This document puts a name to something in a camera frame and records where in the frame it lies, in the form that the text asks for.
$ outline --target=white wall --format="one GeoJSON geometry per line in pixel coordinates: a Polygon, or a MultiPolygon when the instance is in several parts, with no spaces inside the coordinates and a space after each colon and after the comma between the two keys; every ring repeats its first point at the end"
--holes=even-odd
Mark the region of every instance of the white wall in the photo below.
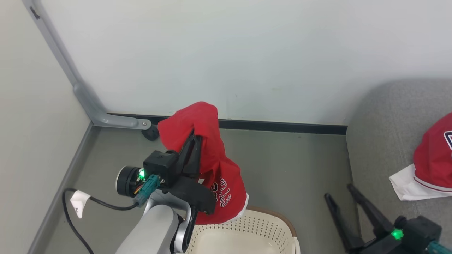
{"type": "Polygon", "coordinates": [[[89,119],[20,0],[0,8],[0,253],[27,253],[89,119]]]}
{"type": "Polygon", "coordinates": [[[452,76],[449,0],[42,0],[110,112],[347,124],[372,87],[452,76]]]}

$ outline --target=gray floor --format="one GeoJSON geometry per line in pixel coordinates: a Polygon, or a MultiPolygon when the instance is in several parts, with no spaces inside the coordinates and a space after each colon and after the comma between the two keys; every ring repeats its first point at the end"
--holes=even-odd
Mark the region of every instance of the gray floor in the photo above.
{"type": "MultiPolygon", "coordinates": [[[[153,150],[165,148],[159,141],[146,140],[140,131],[95,131],[99,133],[73,187],[111,204],[130,205],[129,198],[116,193],[117,172],[124,165],[140,166],[153,150]]],[[[323,194],[333,195],[356,231],[356,207],[346,190],[351,176],[345,136],[242,130],[221,130],[221,136],[227,156],[242,169],[250,205],[285,215],[295,226],[302,253],[330,254],[342,249],[323,194]]],[[[89,201],[82,219],[70,209],[75,227],[96,254],[115,253],[141,215],[142,209],[120,212],[89,201]]],[[[56,219],[43,252],[87,253],[64,215],[56,219]]]]}

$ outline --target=black baseboard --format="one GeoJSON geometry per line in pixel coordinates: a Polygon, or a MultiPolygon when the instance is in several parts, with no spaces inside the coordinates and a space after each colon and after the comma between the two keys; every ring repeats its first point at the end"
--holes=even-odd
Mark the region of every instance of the black baseboard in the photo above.
{"type": "MultiPolygon", "coordinates": [[[[113,114],[113,115],[147,119],[150,120],[152,124],[158,124],[160,121],[168,118],[164,116],[133,115],[133,114],[113,114]]],[[[347,132],[346,125],[305,124],[290,122],[262,122],[262,121],[224,120],[224,119],[219,119],[218,123],[221,129],[335,134],[335,135],[345,135],[347,132]]]]}

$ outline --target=white cable label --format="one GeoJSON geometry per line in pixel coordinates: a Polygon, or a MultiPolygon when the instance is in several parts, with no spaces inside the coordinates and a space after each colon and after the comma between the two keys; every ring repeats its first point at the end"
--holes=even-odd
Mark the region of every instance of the white cable label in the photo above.
{"type": "Polygon", "coordinates": [[[74,195],[72,195],[71,197],[71,204],[75,209],[75,212],[77,213],[77,216],[79,219],[82,218],[83,215],[83,208],[86,205],[86,201],[90,198],[91,196],[82,192],[82,191],[76,191],[74,192],[74,195]]]}

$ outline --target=teal connector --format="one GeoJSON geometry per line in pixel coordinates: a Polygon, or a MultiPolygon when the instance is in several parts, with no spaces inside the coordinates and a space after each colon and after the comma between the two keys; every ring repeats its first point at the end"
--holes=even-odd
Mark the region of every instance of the teal connector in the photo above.
{"type": "Polygon", "coordinates": [[[158,175],[152,174],[143,187],[140,189],[138,194],[133,198],[134,203],[138,203],[138,207],[142,207],[146,204],[147,199],[151,194],[160,186],[160,177],[158,175]]]}
{"type": "Polygon", "coordinates": [[[452,251],[442,246],[436,241],[430,242],[428,245],[428,253],[430,254],[452,254],[452,251]]]}

